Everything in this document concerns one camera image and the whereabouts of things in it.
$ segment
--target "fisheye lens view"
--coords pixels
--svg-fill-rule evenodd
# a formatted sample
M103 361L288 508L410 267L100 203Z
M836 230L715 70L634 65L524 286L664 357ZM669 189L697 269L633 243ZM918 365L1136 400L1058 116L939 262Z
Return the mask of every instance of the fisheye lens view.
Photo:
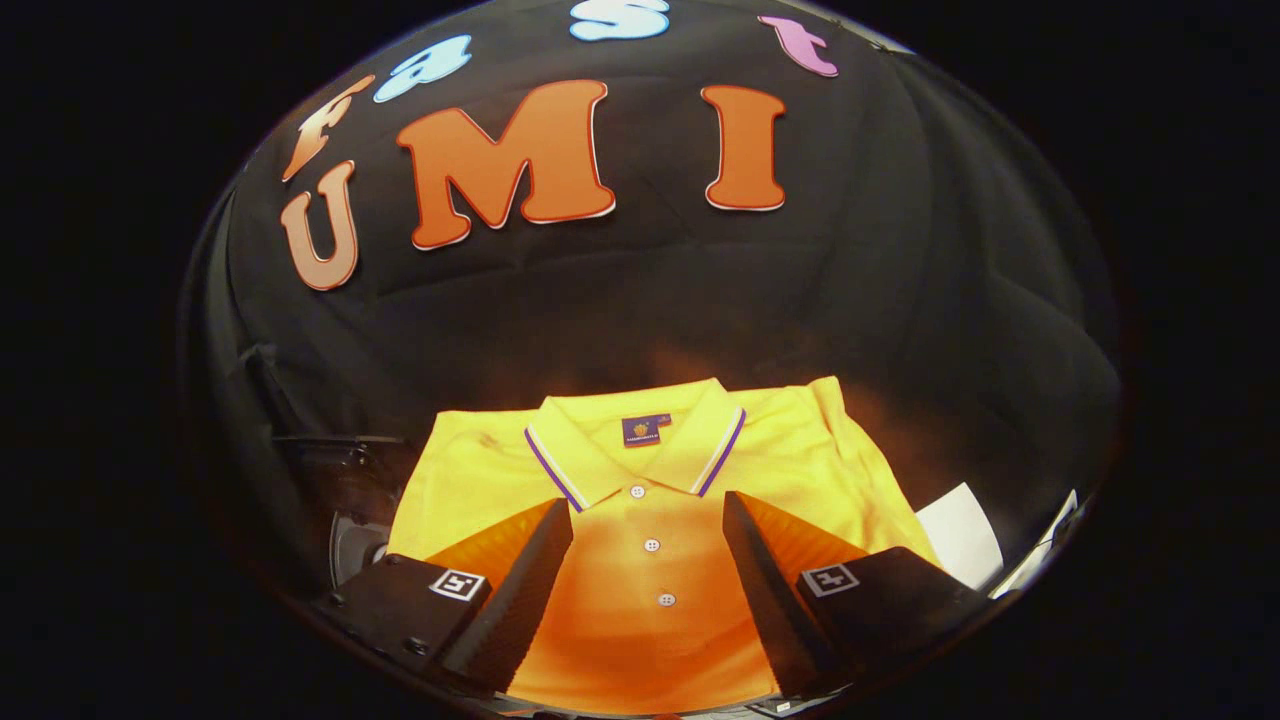
M404 29L262 128L186 279L191 482L264 602L443 712L791 717L1052 571L1117 314L998 108L801 1Z

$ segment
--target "letter m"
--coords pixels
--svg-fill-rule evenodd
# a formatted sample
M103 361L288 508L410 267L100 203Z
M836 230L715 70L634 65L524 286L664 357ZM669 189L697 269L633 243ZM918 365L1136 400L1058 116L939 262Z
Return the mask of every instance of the letter m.
M608 88L575 79L534 88L494 142L470 115L451 108L419 118L397 136L413 159L420 224L413 246L434 250L465 240L471 220L453 208L449 183L493 229L507 224L516 184L529 167L531 223L596 218L616 205L595 167L594 114Z

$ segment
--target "shirt sleeve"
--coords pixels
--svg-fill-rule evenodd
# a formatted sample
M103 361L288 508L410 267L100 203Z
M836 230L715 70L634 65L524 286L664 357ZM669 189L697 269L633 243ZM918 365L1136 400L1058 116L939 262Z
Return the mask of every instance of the shirt sleeve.
M841 487L832 489L842 497L812 511L808 507L791 511L869 553L906 547L941 568L924 525L902 495L884 454L845 411L838 380L820 378L809 383L808 389L835 441Z
M520 427L506 414L436 415L396 510L387 551L426 560L559 497L552 483L530 471L536 461L522 445Z

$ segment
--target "polo shirt collar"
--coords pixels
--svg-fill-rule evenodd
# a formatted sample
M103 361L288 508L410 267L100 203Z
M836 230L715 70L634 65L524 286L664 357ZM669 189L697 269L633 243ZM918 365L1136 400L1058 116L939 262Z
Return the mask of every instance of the polo shirt collar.
M687 413L676 432L662 439L658 455L632 473L575 423L613 418L612 410L620 413L620 421L631 414ZM710 378L644 391L547 397L525 428L525 441L548 478L581 512L637 479L701 497L732 452L745 420L746 411Z

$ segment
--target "letter s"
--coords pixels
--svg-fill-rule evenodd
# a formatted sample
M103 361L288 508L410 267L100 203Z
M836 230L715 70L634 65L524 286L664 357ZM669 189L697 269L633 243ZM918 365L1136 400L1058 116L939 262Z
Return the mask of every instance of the letter s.
M586 0L573 5L570 15L582 20L568 32L579 40L635 40L653 37L667 29L671 6L663 0Z

